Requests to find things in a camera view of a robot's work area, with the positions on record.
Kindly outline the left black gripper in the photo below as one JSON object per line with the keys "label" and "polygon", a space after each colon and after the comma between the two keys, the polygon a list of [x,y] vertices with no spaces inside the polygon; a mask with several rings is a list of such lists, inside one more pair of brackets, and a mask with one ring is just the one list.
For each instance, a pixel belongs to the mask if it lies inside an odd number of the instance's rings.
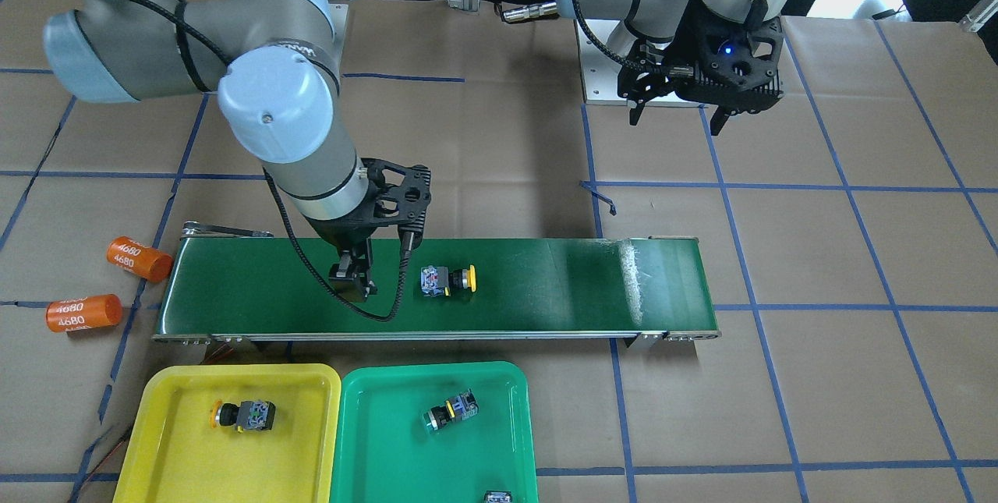
{"label": "left black gripper", "polygon": [[[681,56],[678,35],[684,8],[633,8],[618,24],[618,97],[628,105],[628,124],[637,126],[653,99],[678,91],[692,79],[692,60]],[[719,136],[734,109],[718,105],[710,136]]]}

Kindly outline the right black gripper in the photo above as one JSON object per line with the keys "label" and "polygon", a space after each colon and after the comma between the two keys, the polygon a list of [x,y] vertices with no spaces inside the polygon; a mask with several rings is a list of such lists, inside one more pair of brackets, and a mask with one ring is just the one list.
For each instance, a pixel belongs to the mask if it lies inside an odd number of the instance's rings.
{"label": "right black gripper", "polygon": [[333,218],[331,198],[302,200],[300,211],[317,235],[338,251],[338,259],[328,272],[334,291],[349,302],[365,302],[378,293],[377,284],[370,277],[370,237],[375,229],[388,223],[390,207],[371,195],[352,212]]}

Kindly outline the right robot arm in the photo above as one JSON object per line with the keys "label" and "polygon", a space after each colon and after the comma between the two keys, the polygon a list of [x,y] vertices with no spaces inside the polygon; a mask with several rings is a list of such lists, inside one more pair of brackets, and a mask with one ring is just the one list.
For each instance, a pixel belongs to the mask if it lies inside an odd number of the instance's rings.
{"label": "right robot arm", "polygon": [[334,6],[355,0],[83,0],[53,16],[45,53],[81,101],[214,92],[236,139],[322,239],[338,251],[340,296],[374,291],[370,234],[347,216],[374,207],[370,180],[338,107]]}

